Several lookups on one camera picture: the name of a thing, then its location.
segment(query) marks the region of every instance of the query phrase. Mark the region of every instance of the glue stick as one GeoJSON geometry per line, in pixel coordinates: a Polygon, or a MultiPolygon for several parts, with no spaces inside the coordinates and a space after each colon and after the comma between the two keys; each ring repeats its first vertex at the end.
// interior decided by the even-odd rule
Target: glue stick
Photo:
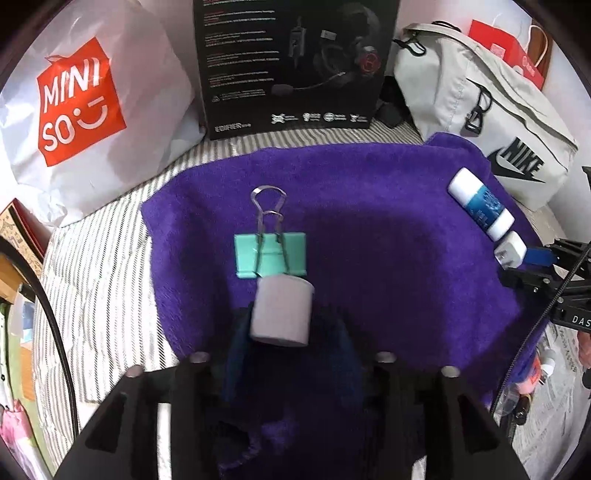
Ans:
{"type": "Polygon", "coordinates": [[[509,210],[467,168],[453,177],[447,191],[494,242],[500,240],[515,221],[509,210]]]}

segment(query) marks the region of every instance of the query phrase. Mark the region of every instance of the gray bag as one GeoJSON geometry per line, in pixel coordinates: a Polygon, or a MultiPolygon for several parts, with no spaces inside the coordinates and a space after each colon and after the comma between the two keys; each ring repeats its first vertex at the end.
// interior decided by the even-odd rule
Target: gray bag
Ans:
{"type": "Polygon", "coordinates": [[[478,42],[412,24],[394,76],[423,140],[461,135],[479,147],[507,191],[531,210],[566,181],[578,146],[548,99],[478,42]]]}

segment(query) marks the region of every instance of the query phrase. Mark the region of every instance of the cardboard box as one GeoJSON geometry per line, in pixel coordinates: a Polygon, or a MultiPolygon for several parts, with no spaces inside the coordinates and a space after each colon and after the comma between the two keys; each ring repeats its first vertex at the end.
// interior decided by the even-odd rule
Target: cardboard box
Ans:
{"type": "Polygon", "coordinates": [[[398,3],[196,0],[209,137],[369,128],[398,3]]]}

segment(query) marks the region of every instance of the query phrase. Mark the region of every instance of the teal binder clip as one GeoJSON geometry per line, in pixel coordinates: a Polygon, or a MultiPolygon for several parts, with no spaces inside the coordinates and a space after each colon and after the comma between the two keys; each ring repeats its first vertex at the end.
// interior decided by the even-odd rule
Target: teal binder clip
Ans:
{"type": "Polygon", "coordinates": [[[281,208],[287,194],[278,187],[263,185],[251,193],[251,201],[258,210],[256,233],[234,236],[236,250],[236,275],[238,278],[268,277],[288,274],[295,277],[306,275],[306,234],[284,233],[281,208]],[[275,190],[280,194],[273,210],[263,210],[256,199],[263,190],[275,190]],[[277,217],[275,233],[265,233],[265,215],[277,217]]]}

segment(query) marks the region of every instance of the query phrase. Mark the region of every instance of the screw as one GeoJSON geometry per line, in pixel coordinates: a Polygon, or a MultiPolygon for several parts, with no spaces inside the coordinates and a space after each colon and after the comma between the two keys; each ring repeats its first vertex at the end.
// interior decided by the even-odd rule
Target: screw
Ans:
{"type": "Polygon", "coordinates": [[[375,360],[379,364],[393,364],[396,361],[396,355],[392,352],[378,352],[375,355],[375,360]]]}
{"type": "Polygon", "coordinates": [[[460,376],[460,369],[458,367],[452,367],[451,365],[448,365],[447,367],[443,367],[441,369],[441,373],[447,378],[457,378],[460,376]]]}
{"type": "Polygon", "coordinates": [[[144,367],[141,365],[133,365],[127,369],[125,376],[129,378],[135,378],[139,377],[142,373],[144,373],[144,367]]]}
{"type": "Polygon", "coordinates": [[[192,364],[204,364],[209,362],[210,355],[207,352],[195,352],[189,355],[189,361],[192,364]]]}

